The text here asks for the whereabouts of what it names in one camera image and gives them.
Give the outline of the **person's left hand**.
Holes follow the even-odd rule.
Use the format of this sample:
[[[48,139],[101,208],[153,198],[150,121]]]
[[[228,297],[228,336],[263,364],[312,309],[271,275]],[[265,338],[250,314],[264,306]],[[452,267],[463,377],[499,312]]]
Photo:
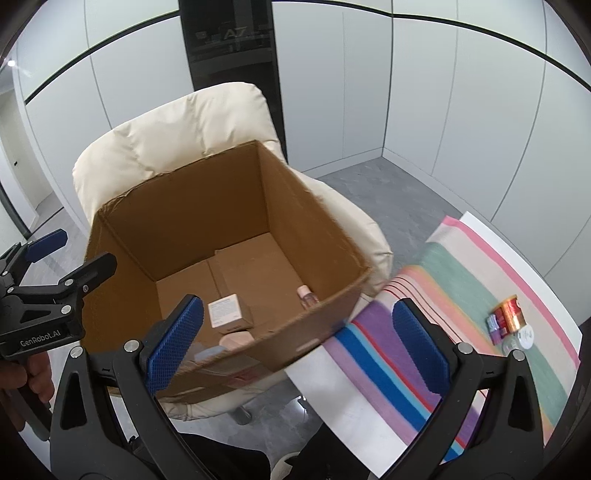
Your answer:
[[[31,355],[24,365],[2,359],[0,362],[1,405],[18,432],[25,427],[25,420],[12,405],[7,392],[28,385],[41,402],[48,403],[54,395],[52,369],[47,352]]]

